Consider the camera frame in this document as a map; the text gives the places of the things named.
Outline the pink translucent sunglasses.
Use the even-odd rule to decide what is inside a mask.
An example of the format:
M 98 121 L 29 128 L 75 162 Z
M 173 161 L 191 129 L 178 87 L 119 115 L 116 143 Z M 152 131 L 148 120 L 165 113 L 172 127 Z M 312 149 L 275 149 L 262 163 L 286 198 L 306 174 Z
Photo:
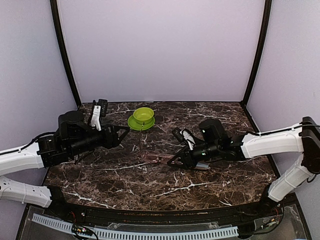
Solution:
M 167 164 L 167 162 L 173 157 L 172 154 L 167 153 L 149 153 L 145 152 L 143 150 L 143 143 L 142 143 L 142 130 L 145 126 L 145 123 L 142 124 L 142 126 L 139 129 L 139 154 L 141 157 L 141 160 L 146 163 L 151 164 Z

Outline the light blue cloth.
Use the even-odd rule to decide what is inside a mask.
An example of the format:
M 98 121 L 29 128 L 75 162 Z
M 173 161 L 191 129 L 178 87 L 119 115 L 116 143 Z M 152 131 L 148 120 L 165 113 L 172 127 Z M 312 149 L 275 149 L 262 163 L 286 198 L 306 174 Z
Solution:
M 209 167 L 209 165 L 206 164 L 206 163 L 198 162 L 196 167 L 197 168 L 202 168 L 202 169 L 207 169 Z

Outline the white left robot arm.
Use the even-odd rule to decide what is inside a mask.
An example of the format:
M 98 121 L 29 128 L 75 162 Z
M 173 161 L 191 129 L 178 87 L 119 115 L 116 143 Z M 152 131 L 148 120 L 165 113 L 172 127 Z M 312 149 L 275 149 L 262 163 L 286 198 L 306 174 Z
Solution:
M 59 187 L 30 185 L 9 179 L 6 175 L 57 166 L 98 147 L 115 148 L 130 131 L 126 126 L 102 126 L 99 116 L 93 117 L 93 125 L 85 123 L 84 119 L 82 112 L 69 111 L 58 117 L 56 132 L 42 133 L 26 145 L 1 151 L 0 198 L 51 208 L 58 217 L 67 218 L 71 208 L 65 203 Z

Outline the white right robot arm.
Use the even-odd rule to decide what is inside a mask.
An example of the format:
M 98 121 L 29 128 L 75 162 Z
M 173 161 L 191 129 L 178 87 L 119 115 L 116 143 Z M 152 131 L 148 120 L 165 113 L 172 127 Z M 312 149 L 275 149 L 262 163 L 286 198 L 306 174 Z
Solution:
M 313 175 L 320 173 L 320 126 L 311 117 L 300 123 L 269 132 L 247 131 L 229 137 L 218 119 L 210 118 L 198 125 L 202 139 L 189 130 L 178 127 L 172 134 L 185 147 L 177 152 L 167 165 L 186 170 L 208 169 L 205 161 L 245 161 L 255 157 L 296 152 L 300 153 L 284 175 L 265 188 L 264 196 L 255 205 L 255 213 L 266 217 L 275 208 L 275 203 L 299 187 Z

